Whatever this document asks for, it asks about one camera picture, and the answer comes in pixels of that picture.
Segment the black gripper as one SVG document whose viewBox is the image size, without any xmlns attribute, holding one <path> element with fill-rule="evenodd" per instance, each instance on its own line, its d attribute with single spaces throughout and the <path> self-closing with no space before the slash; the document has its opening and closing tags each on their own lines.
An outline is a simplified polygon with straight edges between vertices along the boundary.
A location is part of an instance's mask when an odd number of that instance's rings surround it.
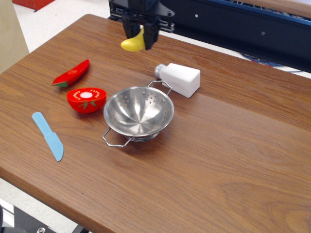
<svg viewBox="0 0 311 233">
<path fill-rule="evenodd" d="M 175 16 L 175 12 L 159 0 L 110 0 L 109 7 L 111 18 L 123 23 L 127 39 L 137 36 L 140 25 L 144 25 L 146 50 L 157 42 L 158 26 L 170 26 Z"/>
</svg>

